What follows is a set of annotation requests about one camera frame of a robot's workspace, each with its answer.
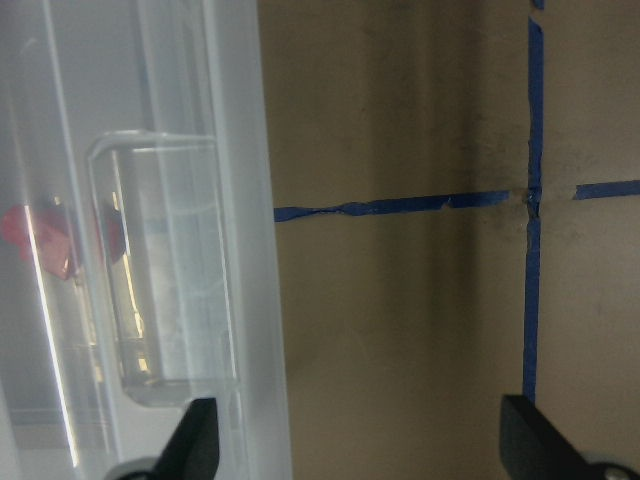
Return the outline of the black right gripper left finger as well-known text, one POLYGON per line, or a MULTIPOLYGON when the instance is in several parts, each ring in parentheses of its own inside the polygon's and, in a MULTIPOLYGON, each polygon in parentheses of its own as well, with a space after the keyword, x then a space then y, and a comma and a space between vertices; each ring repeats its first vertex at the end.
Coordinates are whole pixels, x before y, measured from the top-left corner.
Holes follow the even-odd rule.
POLYGON ((157 459, 126 462, 111 479, 214 479, 218 473, 218 408, 215 398, 193 400, 157 459))

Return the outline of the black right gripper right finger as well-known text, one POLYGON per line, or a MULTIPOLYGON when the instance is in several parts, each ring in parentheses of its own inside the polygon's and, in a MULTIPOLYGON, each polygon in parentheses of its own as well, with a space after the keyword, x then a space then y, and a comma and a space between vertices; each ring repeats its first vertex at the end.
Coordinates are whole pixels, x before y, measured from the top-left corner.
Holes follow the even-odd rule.
POLYGON ((500 406, 500 460, 514 480, 637 479, 639 473, 608 461, 588 461, 523 395, 500 406))

